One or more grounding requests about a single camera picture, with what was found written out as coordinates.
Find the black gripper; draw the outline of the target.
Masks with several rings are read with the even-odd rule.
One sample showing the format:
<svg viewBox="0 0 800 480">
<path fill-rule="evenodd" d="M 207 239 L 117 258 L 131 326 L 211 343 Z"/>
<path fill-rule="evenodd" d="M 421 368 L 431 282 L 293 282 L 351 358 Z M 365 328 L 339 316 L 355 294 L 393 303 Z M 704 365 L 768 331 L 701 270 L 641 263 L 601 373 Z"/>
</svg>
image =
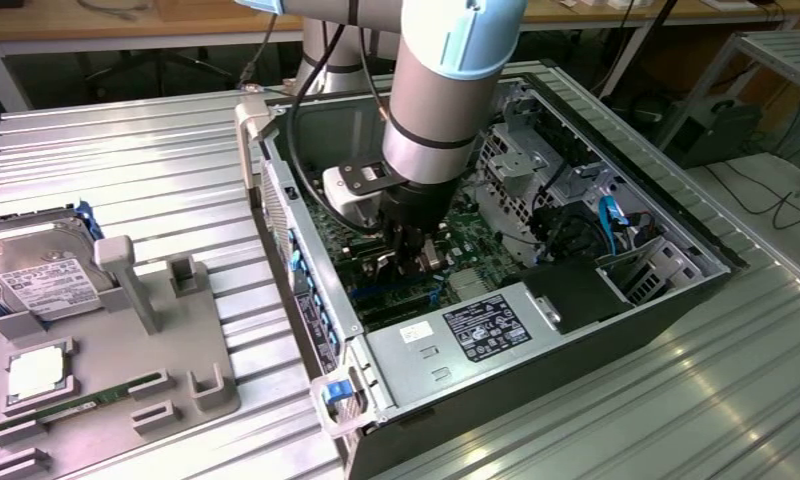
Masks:
<svg viewBox="0 0 800 480">
<path fill-rule="evenodd" d="M 434 230 L 450 208 L 459 181 L 438 184 L 405 182 L 387 187 L 379 194 L 379 221 L 386 235 L 397 231 Z"/>
</svg>

